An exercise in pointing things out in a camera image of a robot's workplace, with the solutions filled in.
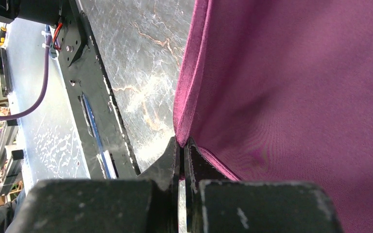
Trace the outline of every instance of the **magenta fabric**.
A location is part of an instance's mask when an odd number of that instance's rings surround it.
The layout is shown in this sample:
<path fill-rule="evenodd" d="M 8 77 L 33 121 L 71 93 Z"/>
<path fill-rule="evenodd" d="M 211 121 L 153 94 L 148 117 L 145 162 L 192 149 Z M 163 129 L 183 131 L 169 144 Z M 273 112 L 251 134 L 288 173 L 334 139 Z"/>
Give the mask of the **magenta fabric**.
<path fill-rule="evenodd" d="M 305 180 L 373 233 L 373 0 L 197 0 L 174 104 L 234 180 Z"/>

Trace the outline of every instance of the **screw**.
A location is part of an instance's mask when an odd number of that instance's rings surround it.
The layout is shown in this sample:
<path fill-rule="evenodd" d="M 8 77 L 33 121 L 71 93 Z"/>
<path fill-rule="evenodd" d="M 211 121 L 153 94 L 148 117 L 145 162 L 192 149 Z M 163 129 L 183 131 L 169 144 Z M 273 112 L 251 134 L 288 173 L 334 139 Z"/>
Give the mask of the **screw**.
<path fill-rule="evenodd" d="M 68 45 L 68 46 L 67 46 L 67 51 L 68 51 L 68 52 L 72 52 L 72 51 L 73 51 L 73 47 L 70 46 L 70 45 Z"/>

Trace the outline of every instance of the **wire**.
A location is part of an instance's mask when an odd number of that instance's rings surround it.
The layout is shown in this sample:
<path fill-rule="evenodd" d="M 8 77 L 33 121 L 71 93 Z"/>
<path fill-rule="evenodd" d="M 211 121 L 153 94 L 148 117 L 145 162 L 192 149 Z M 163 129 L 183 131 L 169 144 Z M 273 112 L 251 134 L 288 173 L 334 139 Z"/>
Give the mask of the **wire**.
<path fill-rule="evenodd" d="M 56 50 L 58 50 L 58 51 L 60 51 L 61 48 L 60 48 L 59 46 L 56 45 L 56 40 L 58 39 L 59 31 L 61 30 L 62 25 L 63 25 L 63 23 L 59 23 L 59 24 L 58 24 L 58 27 L 57 27 L 56 30 L 55 30 L 55 33 L 53 34 L 53 47 L 54 47 Z"/>
<path fill-rule="evenodd" d="M 24 112 L 10 115 L 10 116 L 0 116 L 0 120 L 14 120 L 14 119 L 24 117 L 30 114 L 31 112 L 35 111 L 35 109 L 37 109 L 38 106 L 42 103 L 45 97 L 45 94 L 46 94 L 46 90 L 48 88 L 49 48 L 51 46 L 51 40 L 52 40 L 52 36 L 48 35 L 48 37 L 46 38 L 46 47 L 45 47 L 44 81 L 43 81 L 41 93 L 39 94 L 38 99 L 29 109 L 25 110 Z"/>
<path fill-rule="evenodd" d="M 107 179 L 111 179 L 112 177 L 111 177 L 111 173 L 110 173 L 110 170 L 109 170 L 110 167 L 108 166 L 108 163 L 106 161 L 105 153 L 104 153 L 104 150 L 103 150 L 103 147 L 102 147 L 101 138 L 100 138 L 100 135 L 99 135 L 99 132 L 98 132 L 98 128 L 97 128 L 96 123 L 95 123 L 95 119 L 94 119 L 94 115 L 92 113 L 91 106 L 89 105 L 89 101 L 88 101 L 88 99 L 86 98 L 86 96 L 84 94 L 82 94 L 82 99 L 83 99 L 83 101 L 85 103 L 86 113 L 88 115 L 89 122 L 90 122 L 90 124 L 92 126 L 93 134 L 94 134 L 96 142 L 98 144 L 99 153 L 100 153 L 100 155 L 102 157 L 103 165 L 106 168 L 105 169 L 106 178 Z"/>

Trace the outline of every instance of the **purple cable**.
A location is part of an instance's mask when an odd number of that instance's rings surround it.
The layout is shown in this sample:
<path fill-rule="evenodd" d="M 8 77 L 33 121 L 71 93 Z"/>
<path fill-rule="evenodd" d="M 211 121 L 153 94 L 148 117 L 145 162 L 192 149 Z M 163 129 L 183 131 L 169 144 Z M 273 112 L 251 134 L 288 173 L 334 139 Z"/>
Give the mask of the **purple cable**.
<path fill-rule="evenodd" d="M 1 120 L 2 121 L 3 120 L 14 120 L 14 119 L 24 117 L 24 116 L 30 114 L 31 112 L 35 111 L 35 109 L 37 109 L 38 106 L 42 103 L 42 101 L 45 97 L 45 94 L 46 94 L 46 89 L 48 88 L 49 48 L 51 46 L 51 41 L 52 41 L 52 36 L 51 35 L 47 36 L 46 43 L 45 43 L 46 47 L 45 47 L 44 81 L 43 81 L 43 84 L 42 84 L 41 94 L 39 95 L 38 100 L 29 109 L 27 109 L 27 110 L 25 110 L 21 113 L 10 115 L 10 116 L 0 116 L 0 121 Z"/>

